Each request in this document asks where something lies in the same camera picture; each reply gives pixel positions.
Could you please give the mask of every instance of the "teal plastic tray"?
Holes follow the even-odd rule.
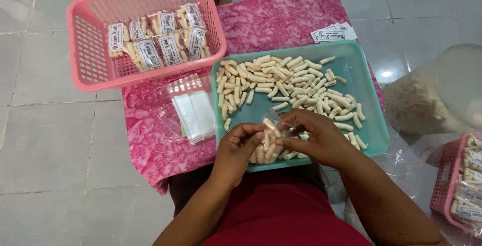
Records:
[[[223,60],[235,60],[238,64],[245,61],[252,61],[264,55],[272,55],[278,58],[302,56],[304,59],[317,63],[323,58],[336,56],[333,62],[323,65],[322,73],[327,69],[331,69],[335,76],[341,76],[347,80],[346,84],[337,82],[336,85],[330,86],[331,89],[337,90],[343,94],[351,94],[358,103],[363,106],[363,113],[366,120],[362,122],[363,128],[358,130],[352,120],[346,122],[355,129],[354,134],[358,134],[360,138],[367,144],[368,148],[363,150],[364,154],[369,157],[383,154],[387,151],[390,144],[390,135],[383,118],[380,103],[378,102],[377,93],[373,85],[372,77],[368,69],[365,53],[362,47],[356,41],[345,40],[328,42],[322,44],[314,44],[302,47],[253,52],[245,54],[235,54],[224,57]],[[216,79],[216,72],[221,67],[220,62],[213,64],[211,70],[211,79]],[[221,138],[226,134],[224,130],[224,121],[221,117],[221,109],[218,104],[218,93],[216,81],[211,81],[213,102],[215,106],[216,119],[216,144],[219,144]],[[242,122],[261,123],[261,117],[268,112],[268,108],[274,107],[281,102],[272,102],[265,93],[255,93],[253,103],[251,105],[243,104],[229,117],[232,119],[231,128]],[[289,111],[291,107],[286,107],[281,111]],[[276,160],[272,164],[252,164],[249,163],[248,172],[256,172],[262,170],[278,169],[290,166],[309,164],[310,159],[298,159],[294,157],[291,160]]]

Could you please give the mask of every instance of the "pink batik cloth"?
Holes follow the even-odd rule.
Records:
[[[349,22],[340,0],[247,0],[218,6],[217,10],[227,40],[226,55],[313,44],[310,32],[336,22]],[[162,195],[167,193],[168,177],[214,162],[215,138],[196,145],[187,139],[169,141],[171,129],[158,118],[160,108],[171,103],[165,91],[167,83],[209,70],[123,88],[132,164]],[[383,108],[381,89],[370,72]]]

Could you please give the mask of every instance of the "person's right hand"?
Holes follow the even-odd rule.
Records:
[[[301,125],[301,131],[310,132],[308,140],[298,138],[278,138],[275,143],[285,148],[303,153],[319,163],[339,169],[359,155],[358,151],[334,123],[326,116],[306,109],[295,108],[281,117],[281,122]]]

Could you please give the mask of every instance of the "tile floor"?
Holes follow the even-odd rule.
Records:
[[[150,245],[173,205],[129,161],[120,91],[73,86],[71,1],[0,0],[0,244]],[[482,43],[482,0],[341,1],[380,84]]]

